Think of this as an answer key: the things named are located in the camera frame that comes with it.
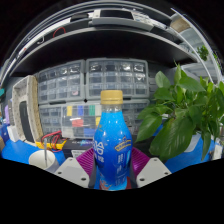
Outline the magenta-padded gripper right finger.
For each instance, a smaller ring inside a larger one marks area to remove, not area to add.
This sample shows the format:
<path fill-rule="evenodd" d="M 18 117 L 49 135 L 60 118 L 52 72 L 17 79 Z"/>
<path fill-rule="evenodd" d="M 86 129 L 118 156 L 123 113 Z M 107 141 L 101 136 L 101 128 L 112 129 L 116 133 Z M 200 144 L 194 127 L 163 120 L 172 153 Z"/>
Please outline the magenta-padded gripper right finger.
<path fill-rule="evenodd" d="M 129 186 L 140 188 L 170 175 L 169 169 L 156 157 L 149 158 L 146 154 L 132 149 Z"/>

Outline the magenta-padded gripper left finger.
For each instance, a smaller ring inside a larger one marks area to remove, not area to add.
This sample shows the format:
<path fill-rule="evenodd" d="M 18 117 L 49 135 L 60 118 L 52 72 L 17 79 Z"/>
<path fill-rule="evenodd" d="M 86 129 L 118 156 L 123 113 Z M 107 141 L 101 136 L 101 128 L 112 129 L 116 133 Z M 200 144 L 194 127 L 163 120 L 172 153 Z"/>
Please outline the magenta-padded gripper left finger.
<path fill-rule="evenodd" d="M 94 150 L 86 150 L 77 158 L 68 157 L 55 174 L 84 188 L 93 188 L 96 182 Z"/>

